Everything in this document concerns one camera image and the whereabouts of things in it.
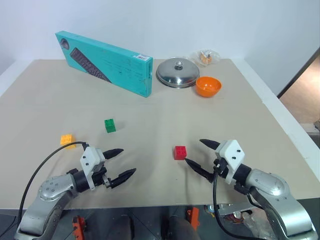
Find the orange bowl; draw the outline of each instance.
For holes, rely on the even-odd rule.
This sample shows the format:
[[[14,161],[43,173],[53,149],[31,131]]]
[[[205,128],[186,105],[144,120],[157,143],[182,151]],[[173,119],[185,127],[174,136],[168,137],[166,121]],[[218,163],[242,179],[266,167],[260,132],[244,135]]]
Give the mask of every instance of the orange bowl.
[[[221,82],[210,76],[202,76],[196,80],[195,90],[203,97],[212,97],[221,89]]]

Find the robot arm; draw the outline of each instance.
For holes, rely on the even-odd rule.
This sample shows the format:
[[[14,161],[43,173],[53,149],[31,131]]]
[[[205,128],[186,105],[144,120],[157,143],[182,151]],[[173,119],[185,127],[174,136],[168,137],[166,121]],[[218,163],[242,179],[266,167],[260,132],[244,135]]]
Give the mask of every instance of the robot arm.
[[[222,143],[207,139],[200,141],[215,150],[217,159],[214,161],[214,170],[226,183],[235,184],[236,191],[253,196],[265,211],[280,240],[318,239],[307,211],[293,198],[289,185],[283,178],[242,164],[245,153],[236,140]],[[185,160],[193,170],[213,182],[212,173],[190,159]]]
[[[115,188],[124,183],[136,171],[127,170],[114,180],[107,178],[104,167],[106,159],[110,159],[123,149],[102,151],[99,148],[86,147],[80,162],[83,170],[72,169],[66,175],[54,176],[42,183],[37,197],[26,210],[14,235],[16,240],[50,240],[56,230],[61,213],[65,206],[79,193],[94,190],[104,184],[107,188]]]

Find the barcode label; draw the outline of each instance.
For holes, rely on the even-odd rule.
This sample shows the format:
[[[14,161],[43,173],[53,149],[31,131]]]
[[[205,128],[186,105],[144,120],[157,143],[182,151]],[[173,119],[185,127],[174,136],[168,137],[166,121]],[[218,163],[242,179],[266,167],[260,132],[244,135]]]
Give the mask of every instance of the barcode label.
[[[147,61],[150,57],[149,56],[145,56],[142,54],[139,54],[138,56],[135,56],[137,59],[141,59],[143,61]]]

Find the lid knob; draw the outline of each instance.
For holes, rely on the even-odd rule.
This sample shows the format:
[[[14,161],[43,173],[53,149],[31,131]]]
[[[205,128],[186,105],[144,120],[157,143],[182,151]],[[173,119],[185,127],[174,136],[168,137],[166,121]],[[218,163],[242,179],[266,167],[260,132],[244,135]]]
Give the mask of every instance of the lid knob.
[[[184,66],[184,62],[182,60],[178,60],[175,62],[174,68],[177,70],[181,70]]]

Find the black pants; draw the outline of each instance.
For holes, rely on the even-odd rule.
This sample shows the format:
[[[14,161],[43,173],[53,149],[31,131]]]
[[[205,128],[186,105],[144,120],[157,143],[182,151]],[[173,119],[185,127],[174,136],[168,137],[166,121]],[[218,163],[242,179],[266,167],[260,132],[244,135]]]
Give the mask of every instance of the black pants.
[[[132,219],[123,215],[113,224],[107,240],[132,240],[134,237],[134,225]],[[168,240],[200,240],[200,237],[191,224],[177,216],[171,216],[168,220]]]

